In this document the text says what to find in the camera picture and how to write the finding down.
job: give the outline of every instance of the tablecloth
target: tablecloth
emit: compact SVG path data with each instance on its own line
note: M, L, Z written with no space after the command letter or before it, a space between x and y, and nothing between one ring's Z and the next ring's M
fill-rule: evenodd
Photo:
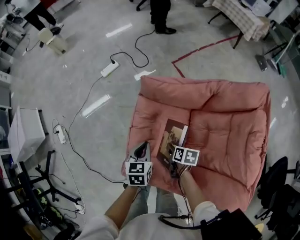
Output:
M247 41L258 41L269 30L270 22L266 17L255 16L237 0L207 0L203 5L214 6L223 12L242 31Z

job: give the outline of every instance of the book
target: book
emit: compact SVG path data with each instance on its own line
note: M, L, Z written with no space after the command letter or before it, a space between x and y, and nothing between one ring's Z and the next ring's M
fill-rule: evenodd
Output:
M187 132L187 125L172 119L167 120L157 152L157 159L167 168L170 167L170 160L172 160L173 151L171 148L175 148L176 146L182 147Z

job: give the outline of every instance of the cushion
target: cushion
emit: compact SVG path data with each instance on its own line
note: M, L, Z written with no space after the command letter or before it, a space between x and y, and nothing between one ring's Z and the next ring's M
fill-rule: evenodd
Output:
M245 211L267 151L269 88L261 82L141 77L127 153L148 141L153 162L150 184L180 194L177 180L156 158L168 119L189 125L184 146L200 150L191 173L206 198L220 210Z

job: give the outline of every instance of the concrete floor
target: concrete floor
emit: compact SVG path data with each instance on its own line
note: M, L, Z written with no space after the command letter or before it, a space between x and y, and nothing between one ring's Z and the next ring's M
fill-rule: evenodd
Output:
M145 57L134 48L134 44L140 35L152 32L153 26L150 24L149 3L145 3L142 10L136 12L137 2L85 0L58 13L56 16L63 19L65 24L61 35L71 47L61 57L55 56L46 47L41 49L38 46L22 56L28 44L25 38L15 52L19 61L12 68L12 75L17 77L12 84L13 109L18 105L42 109L49 133L52 131L54 118L68 128L85 101L91 85L100 77L100 71L110 63L111 54L126 51L137 64L145 64ZM134 76L144 70L156 70L153 75L180 76L172 61L201 46L237 35L238 29L222 16L211 25L207 24L217 12L213 8L194 7L191 0L174 0L167 25L176 28L178 33L172 36L153 33L138 42L138 46L149 57L148 66L139 69L128 56L121 54L114 57L120 67L95 84L83 109L105 94L110 99L87 118L79 114L70 132L75 149L86 158L91 168L110 179L124 179L120 168L125 157L128 127L140 86ZM131 28L109 38L105 36L130 23ZM29 30L29 48L38 40L37 33L34 28ZM271 68L265 72L260 71L254 56L270 48L270 41L246 42L242 39L236 50L232 49L234 43L235 39L195 52L176 63L176 66L189 78L260 81L268 84L271 90L273 120L269 136L268 164L272 165L282 156L288 156L289 168L294 168L300 156L298 76L291 64L286 64L286 78L278 76ZM86 204L85 216L79 215L75 221L84 227L86 221L107 210L122 192L122 184L112 184L97 173L89 171L71 150L70 145L60 145L53 135L47 138L36 156L26 162L32 175L37 174L33 167L38 162L45 165L46 153L50 149L62 152L74 175ZM72 177L59 153L52 161L52 172L66 182L66 185L62 185L53 178L59 189L77 195ZM287 182L291 181L292 177L288 176ZM155 209L155 191L155 188L151 189L148 202L151 212ZM182 198L176 198L185 212ZM59 199L56 206L75 209L69 201L62 197ZM253 218L260 207L260 201L255 197L247 211L247 216L254 223L260 222ZM263 234L263 239L269 239L272 235L266 230Z

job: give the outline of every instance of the white shirt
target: white shirt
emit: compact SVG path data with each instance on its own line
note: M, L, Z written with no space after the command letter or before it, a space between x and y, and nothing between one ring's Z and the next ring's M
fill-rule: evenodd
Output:
M220 212L211 202L199 204L194 211L194 225L202 220L209 221ZM201 240L200 230L183 230L170 227L158 220L161 213L140 215L131 220L119 232L114 222L107 216L95 217L85 226L78 240ZM177 225L186 225L182 219L167 219Z
M31 12L38 4L40 0L12 0L10 4L15 5L16 8L20 8L20 16L25 17Z

